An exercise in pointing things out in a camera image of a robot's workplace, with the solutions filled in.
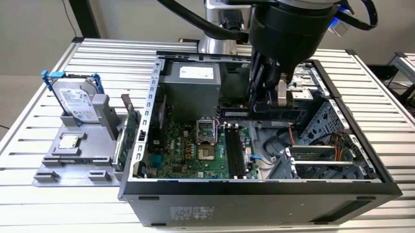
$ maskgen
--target aluminum table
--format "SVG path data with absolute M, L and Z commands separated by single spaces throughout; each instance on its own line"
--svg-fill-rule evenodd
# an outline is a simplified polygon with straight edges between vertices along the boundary
M 137 108 L 145 105 L 158 50 L 198 51 L 195 43 L 86 39 L 70 45 L 52 71 L 99 72 L 111 106 L 126 113 L 122 94 L 130 94 Z M 241 46 L 238 54 L 250 55 L 251 47 Z M 318 50 L 313 59 L 322 62 L 399 184 L 403 196 L 397 200 L 339 227 L 145 228 L 130 205 L 116 198 L 118 187 L 31 186 L 62 125 L 62 108 L 42 85 L 0 142 L 0 232 L 415 232 L 415 120 L 357 55 Z

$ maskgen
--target green circuit board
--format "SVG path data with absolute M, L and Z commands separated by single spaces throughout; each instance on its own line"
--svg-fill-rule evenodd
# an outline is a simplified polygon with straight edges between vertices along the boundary
M 239 130 L 241 138 L 250 138 L 247 128 Z M 197 145 L 197 124 L 169 124 L 167 144 L 162 155 L 162 168 L 158 170 L 158 178 L 170 179 L 229 179 L 229 159 L 226 148 L 225 128 L 218 129 L 218 142 L 215 146 Z M 205 157 L 201 153 L 214 152 Z M 247 179 L 257 179 L 257 167 L 247 173 Z

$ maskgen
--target circuit chip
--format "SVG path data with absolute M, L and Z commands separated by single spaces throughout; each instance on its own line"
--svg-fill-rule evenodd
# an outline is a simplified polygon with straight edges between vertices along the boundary
M 183 173 L 183 167 L 182 166 L 174 166 L 174 173 Z
M 198 146 L 198 159 L 215 160 L 215 146 L 210 145 Z

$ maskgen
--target red wire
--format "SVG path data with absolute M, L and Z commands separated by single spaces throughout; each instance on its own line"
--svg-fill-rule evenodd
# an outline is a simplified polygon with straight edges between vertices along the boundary
M 291 140 L 291 145 L 295 145 L 297 142 L 294 141 L 294 137 L 293 137 L 293 130 L 291 130 L 291 124 L 289 123 L 289 132 L 290 132 L 290 140 Z

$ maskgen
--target black cable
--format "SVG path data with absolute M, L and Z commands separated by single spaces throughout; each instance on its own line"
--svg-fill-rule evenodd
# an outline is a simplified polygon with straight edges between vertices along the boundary
M 183 18 L 189 23 L 191 23 L 195 27 L 202 29 L 206 33 L 215 36 L 218 39 L 223 40 L 242 40 L 245 42 L 249 41 L 249 34 L 241 31 L 227 30 L 206 19 L 203 19 L 199 15 L 191 12 L 185 6 L 182 6 L 175 0 L 158 0 L 159 3 L 174 12 L 181 18 Z
M 277 140 L 277 141 L 281 143 L 281 145 L 282 145 L 283 147 L 290 147 L 290 146 L 291 146 L 290 143 L 285 142 L 285 141 L 281 139 L 281 136 L 283 135 L 283 133 L 289 132 L 289 127 L 281 128 L 281 129 L 278 129 L 275 132 L 277 132 L 277 134 L 273 136 L 273 134 L 274 134 L 274 133 L 273 133 L 273 134 L 271 134 L 271 137 L 263 142 L 263 144 L 262 144 L 262 150 L 265 151 L 265 153 L 266 153 L 269 156 L 271 156 L 271 157 L 281 157 L 281 156 L 282 156 L 282 153 L 279 153 L 278 150 L 277 150 L 277 148 L 274 147 L 273 141 Z M 269 145 L 269 143 L 271 143 L 271 146 L 273 146 L 274 150 L 278 152 L 278 154 L 273 154 L 273 153 L 269 152 L 269 150 L 267 150 L 267 145 Z
M 2 128 L 6 128 L 7 130 L 10 130 L 11 128 L 8 128 L 7 126 L 4 125 L 0 125 Z
M 76 30 L 75 30 L 75 28 L 74 28 L 74 25 L 72 25 L 72 22 L 71 22 L 71 19 L 70 19 L 66 1 L 64 1 L 64 0 L 62 0 L 62 1 L 63 1 L 63 4 L 64 4 L 66 14 L 67 14 L 67 18 L 68 18 L 68 21 L 70 21 L 70 24 L 71 24 L 71 27 L 72 27 L 72 30 L 74 30 L 74 34 L 75 34 L 75 37 L 78 37 L 78 35 L 76 35 Z
M 274 164 L 270 164 L 265 159 L 259 159 L 259 160 L 263 161 L 266 165 L 270 165 L 270 166 L 274 165 Z
M 309 145 L 314 145 L 317 142 L 319 142 L 323 138 L 331 136 L 331 133 L 325 134 L 323 136 L 318 137 Z
M 371 0 L 361 0 L 361 1 L 363 2 L 366 9 L 367 9 L 367 12 L 369 12 L 370 24 L 367 24 L 366 22 L 351 17 L 350 15 L 343 13 L 342 11 L 338 11 L 335 17 L 339 20 L 342 20 L 345 23 L 350 24 L 353 27 L 355 27 L 361 30 L 365 30 L 365 31 L 370 31 L 375 27 L 378 27 L 378 11 L 377 11 L 375 4 Z

